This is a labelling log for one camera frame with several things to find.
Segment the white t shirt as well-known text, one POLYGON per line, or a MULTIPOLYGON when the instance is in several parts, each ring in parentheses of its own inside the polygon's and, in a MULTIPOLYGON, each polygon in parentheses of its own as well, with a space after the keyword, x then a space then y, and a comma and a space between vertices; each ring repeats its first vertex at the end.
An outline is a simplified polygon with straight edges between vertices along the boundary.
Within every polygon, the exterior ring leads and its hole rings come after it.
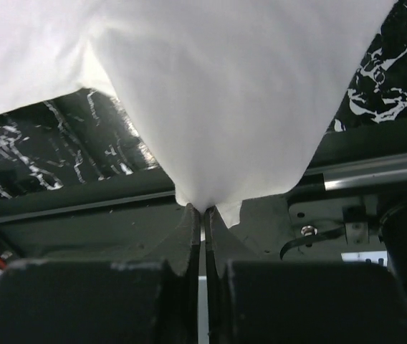
POLYGON ((115 96, 180 204, 283 194, 306 171, 392 1, 0 1, 0 114, 115 96))

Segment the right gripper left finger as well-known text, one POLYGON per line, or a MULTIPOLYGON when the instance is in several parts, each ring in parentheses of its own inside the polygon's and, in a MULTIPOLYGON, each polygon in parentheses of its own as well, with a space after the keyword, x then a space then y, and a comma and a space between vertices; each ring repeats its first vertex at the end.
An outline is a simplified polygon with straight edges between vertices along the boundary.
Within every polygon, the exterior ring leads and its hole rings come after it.
POLYGON ((198 271, 200 213, 187 204, 173 231, 138 261, 118 262, 118 271, 158 272, 159 343, 198 342, 198 271))

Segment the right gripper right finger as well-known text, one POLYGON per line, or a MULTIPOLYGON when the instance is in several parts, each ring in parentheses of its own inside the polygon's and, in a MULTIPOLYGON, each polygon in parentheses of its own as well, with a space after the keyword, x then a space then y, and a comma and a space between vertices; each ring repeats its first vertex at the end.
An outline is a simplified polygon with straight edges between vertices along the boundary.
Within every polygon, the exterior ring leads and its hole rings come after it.
POLYGON ((209 310, 209 342, 231 342, 231 301, 224 274, 232 261, 256 261, 259 255, 229 231, 215 207, 203 215, 209 310))

